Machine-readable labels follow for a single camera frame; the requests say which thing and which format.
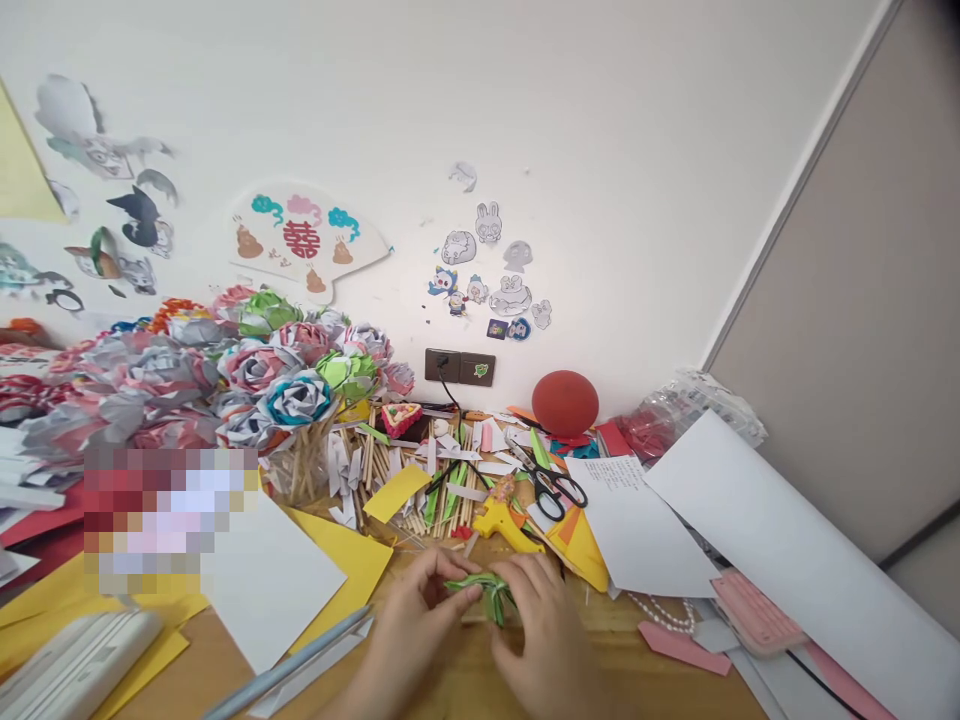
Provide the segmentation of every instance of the red foam ball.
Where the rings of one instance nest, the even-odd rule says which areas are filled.
[[[593,383],[572,370],[544,375],[533,389],[533,414],[551,435],[577,437],[596,422],[599,412]]]

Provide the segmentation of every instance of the white paper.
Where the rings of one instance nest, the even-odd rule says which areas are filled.
[[[647,487],[636,456],[568,457],[567,469],[587,495],[587,520],[618,588],[667,597],[716,597],[710,580],[720,573]]]
[[[262,492],[244,493],[201,560],[202,591],[254,673],[269,670],[346,576]]]
[[[278,712],[284,705],[306,690],[318,677],[332,668],[351,650],[363,642],[370,633],[373,618],[369,618],[358,629],[347,633],[329,646],[312,660],[304,663],[293,675],[264,695],[257,703],[247,710],[247,714],[255,718],[269,718]]]
[[[891,713],[956,716],[960,643],[717,415],[647,481]]]

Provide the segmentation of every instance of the blue pen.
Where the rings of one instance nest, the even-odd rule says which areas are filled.
[[[244,687],[230,695],[203,716],[203,720],[227,720],[232,718],[247,705],[272,690],[290,675],[299,670],[304,663],[319,655],[330,645],[353,630],[370,612],[370,606],[360,608],[347,618],[344,618],[323,635],[307,645],[303,650],[293,655],[272,670],[257,675]]]

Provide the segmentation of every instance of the bunny sticker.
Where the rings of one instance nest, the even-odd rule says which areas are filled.
[[[477,205],[477,237],[480,242],[487,245],[494,245],[500,240],[500,232],[503,230],[503,221],[500,220],[500,206],[495,202],[490,203],[490,214],[487,214],[487,206],[483,203]]]
[[[530,312],[533,313],[533,321],[537,324],[538,328],[546,330],[550,327],[550,313],[553,312],[553,308],[550,307],[549,300],[534,303],[533,307],[530,308]]]

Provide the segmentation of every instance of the wooden desk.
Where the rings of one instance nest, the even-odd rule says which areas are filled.
[[[499,536],[494,536],[489,541],[481,540],[471,558],[486,566],[509,552]],[[382,603],[392,580],[413,557],[409,552],[394,554],[373,595],[375,605]],[[636,707],[637,718],[766,720],[736,669],[723,678],[657,655],[637,632],[637,623],[645,615],[634,603],[624,598],[614,603],[592,588],[588,594],[587,584],[569,573],[567,588],[580,607],[580,616],[611,685]],[[668,609],[681,612],[679,607]],[[190,647],[116,715],[118,720],[199,718],[253,677],[212,608],[190,620],[183,634]],[[362,643],[274,717],[313,718],[318,708],[350,680],[367,647],[368,643]],[[477,624],[465,625],[452,634],[403,717],[511,720],[527,715],[493,663],[486,628]]]

